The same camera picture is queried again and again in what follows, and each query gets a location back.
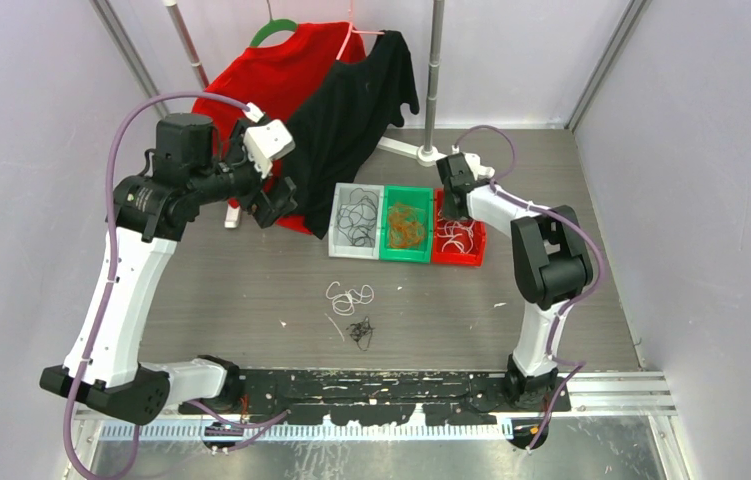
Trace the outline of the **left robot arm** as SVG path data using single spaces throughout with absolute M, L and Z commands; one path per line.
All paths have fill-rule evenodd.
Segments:
M 294 146 L 283 122 L 264 114 L 240 118 L 228 137 L 205 115 L 160 120 L 143 170 L 113 190 L 105 256 L 77 341 L 61 364 L 42 371 L 40 387 L 135 425 L 168 407 L 238 408 L 244 384 L 236 364 L 209 354 L 143 363 L 139 346 L 162 273 L 204 205 L 235 200 L 261 227 L 294 209 L 292 180 L 265 191 L 273 163 Z

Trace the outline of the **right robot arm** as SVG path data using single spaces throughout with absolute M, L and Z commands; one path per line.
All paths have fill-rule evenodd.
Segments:
M 482 178 L 464 153 L 437 160 L 436 168 L 445 218 L 482 223 L 510 239 L 515 283 L 525 309 L 503 391 L 513 407 L 531 410 L 556 387 L 559 331 L 593 280 L 587 238 L 572 208 L 550 209 L 510 194 Z

